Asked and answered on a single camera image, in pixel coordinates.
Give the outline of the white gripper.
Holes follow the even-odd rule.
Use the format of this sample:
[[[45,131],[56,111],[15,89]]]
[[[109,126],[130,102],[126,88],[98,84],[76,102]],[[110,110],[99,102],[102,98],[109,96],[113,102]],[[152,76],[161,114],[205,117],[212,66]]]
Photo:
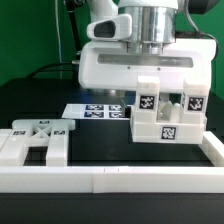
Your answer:
[[[131,117],[137,78],[158,77],[161,92],[182,92],[185,79],[211,86],[211,62],[216,42],[212,39],[177,39],[165,45],[161,55],[127,52],[125,42],[91,41],[81,53],[78,80],[86,89],[118,92],[122,117]]]

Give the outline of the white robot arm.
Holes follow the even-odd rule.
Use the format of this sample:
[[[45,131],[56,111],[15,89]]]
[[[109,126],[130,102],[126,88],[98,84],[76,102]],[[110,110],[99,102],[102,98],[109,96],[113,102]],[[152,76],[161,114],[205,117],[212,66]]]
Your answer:
[[[89,6],[82,87],[134,91],[133,114],[141,121],[205,117],[218,43],[197,28],[176,32],[176,15],[189,18],[194,8],[190,0],[91,0]]]

